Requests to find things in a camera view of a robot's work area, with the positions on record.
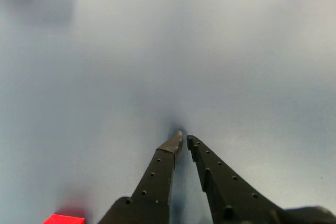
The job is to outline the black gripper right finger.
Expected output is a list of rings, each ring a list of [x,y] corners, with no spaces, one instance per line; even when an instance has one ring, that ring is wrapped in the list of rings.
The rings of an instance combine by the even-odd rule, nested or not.
[[[206,193],[213,223],[335,223],[323,207],[283,209],[264,197],[197,137],[187,147]]]

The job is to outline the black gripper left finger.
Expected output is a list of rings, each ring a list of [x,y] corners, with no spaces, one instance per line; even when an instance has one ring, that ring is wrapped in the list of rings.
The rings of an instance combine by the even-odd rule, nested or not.
[[[183,133],[159,146],[130,197],[121,197],[100,223],[169,223],[172,180],[182,150]]]

